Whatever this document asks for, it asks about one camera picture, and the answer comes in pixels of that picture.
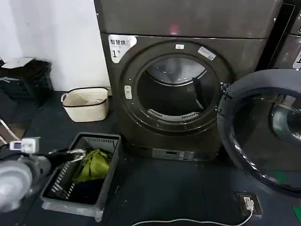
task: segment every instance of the laundry basket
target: laundry basket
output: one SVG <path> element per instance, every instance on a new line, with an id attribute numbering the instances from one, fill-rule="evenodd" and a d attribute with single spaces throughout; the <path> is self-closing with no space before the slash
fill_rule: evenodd
<path id="1" fill-rule="evenodd" d="M 75 122 L 100 121 L 108 114 L 108 90 L 103 87 L 72 89 L 62 95 L 61 101 Z"/>
<path id="2" fill-rule="evenodd" d="M 119 154 L 122 152 L 121 137 L 113 134 L 80 133 L 70 149 L 87 147 L 100 148 L 101 151 L 112 154 L 105 179 L 93 180 L 88 185 L 76 184 L 72 178 L 81 162 L 68 162 L 53 172 L 41 192 L 43 209 L 94 217 L 96 222 L 101 221 Z"/>

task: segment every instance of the white woven basket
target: white woven basket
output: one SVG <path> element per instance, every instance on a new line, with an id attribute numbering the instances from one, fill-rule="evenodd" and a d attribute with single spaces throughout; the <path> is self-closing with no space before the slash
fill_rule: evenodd
<path id="1" fill-rule="evenodd" d="M 100 87 L 72 89 L 61 96 L 69 117 L 75 122 L 104 120 L 108 114 L 108 90 Z"/>

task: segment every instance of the gray appliance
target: gray appliance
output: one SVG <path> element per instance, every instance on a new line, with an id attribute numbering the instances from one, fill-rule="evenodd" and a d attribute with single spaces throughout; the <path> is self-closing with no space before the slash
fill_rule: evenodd
<path id="1" fill-rule="evenodd" d="M 301 68 L 301 2 L 284 0 L 258 69 Z"/>
<path id="2" fill-rule="evenodd" d="M 129 150 L 204 161 L 221 147 L 216 108 L 256 69 L 279 0 L 95 0 Z"/>

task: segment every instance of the gray plastic basket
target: gray plastic basket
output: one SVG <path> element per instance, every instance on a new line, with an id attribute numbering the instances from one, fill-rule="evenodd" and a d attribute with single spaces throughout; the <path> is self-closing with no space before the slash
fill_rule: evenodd
<path id="1" fill-rule="evenodd" d="M 87 148 L 87 146 L 93 149 L 100 148 L 112 154 L 109 171 L 103 181 L 95 204 L 77 203 L 69 200 L 75 187 L 75 184 L 72 182 L 72 176 L 80 162 L 66 163 L 62 168 L 56 169 L 41 192 L 40 197 L 44 201 L 42 208 L 45 210 L 94 217 L 96 222 L 100 222 L 118 163 L 119 153 L 122 151 L 121 137 L 112 134 L 79 133 L 71 144 L 70 149 Z"/>

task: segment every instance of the floor socket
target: floor socket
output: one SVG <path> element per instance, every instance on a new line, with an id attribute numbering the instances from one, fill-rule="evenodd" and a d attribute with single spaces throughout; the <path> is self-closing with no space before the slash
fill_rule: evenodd
<path id="1" fill-rule="evenodd" d="M 236 198 L 239 204 L 240 212 L 244 216 L 249 216 L 250 211 L 246 209 L 246 204 L 244 201 L 244 197 L 249 197 L 251 200 L 254 201 L 254 210 L 253 210 L 253 216 L 261 217 L 262 216 L 262 208 L 260 206 L 260 203 L 258 201 L 257 196 L 254 193 L 251 192 L 240 192 L 236 193 Z"/>

